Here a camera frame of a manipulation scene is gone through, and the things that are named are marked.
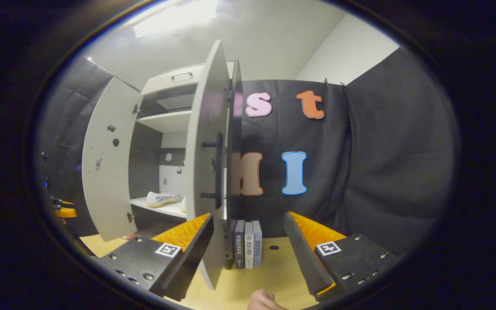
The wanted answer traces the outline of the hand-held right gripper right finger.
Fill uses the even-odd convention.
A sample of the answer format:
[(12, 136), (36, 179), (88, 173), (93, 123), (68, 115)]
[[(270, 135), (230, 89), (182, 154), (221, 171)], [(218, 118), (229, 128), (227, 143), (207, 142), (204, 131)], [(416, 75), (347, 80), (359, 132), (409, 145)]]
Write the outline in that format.
[(345, 236), (292, 211), (284, 215), (284, 231), (308, 291), (318, 302), (368, 286), (399, 261), (363, 234)]

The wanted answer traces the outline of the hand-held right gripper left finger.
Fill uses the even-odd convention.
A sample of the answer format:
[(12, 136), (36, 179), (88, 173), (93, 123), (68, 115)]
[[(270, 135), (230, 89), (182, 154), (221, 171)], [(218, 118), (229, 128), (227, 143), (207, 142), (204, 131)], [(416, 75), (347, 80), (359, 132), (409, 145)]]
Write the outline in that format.
[(156, 220), (116, 249), (91, 261), (127, 292), (185, 298), (214, 233), (210, 213), (193, 220)]

